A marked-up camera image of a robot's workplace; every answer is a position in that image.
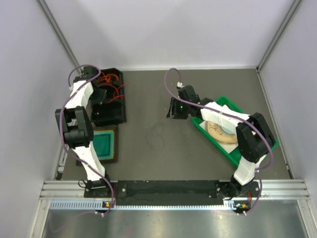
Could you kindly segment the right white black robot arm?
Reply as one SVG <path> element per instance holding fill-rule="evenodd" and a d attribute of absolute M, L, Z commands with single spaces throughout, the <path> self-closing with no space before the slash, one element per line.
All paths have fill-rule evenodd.
<path fill-rule="evenodd" d="M 237 165 L 229 187 L 222 189 L 223 196 L 243 196 L 276 144 L 264 116 L 237 112 L 227 104 L 201 99 L 191 85 L 180 81 L 176 88 L 178 95 L 171 97 L 167 118 L 196 119 L 197 128 Z"/>

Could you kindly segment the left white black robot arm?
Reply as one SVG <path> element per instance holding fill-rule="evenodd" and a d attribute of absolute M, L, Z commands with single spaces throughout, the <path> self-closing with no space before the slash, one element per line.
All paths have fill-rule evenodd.
<path fill-rule="evenodd" d="M 65 152 L 79 161 L 86 171 L 86 189 L 95 190 L 105 197 L 111 194 L 113 188 L 104 166 L 97 157 L 93 145 L 94 129 L 86 111 L 94 92 L 92 81 L 100 76 L 101 70 L 94 65 L 84 64 L 73 69 L 69 75 L 79 68 L 92 68 L 95 72 L 82 73 L 69 83 L 70 96 L 61 109 L 55 111 L 57 126 Z"/>

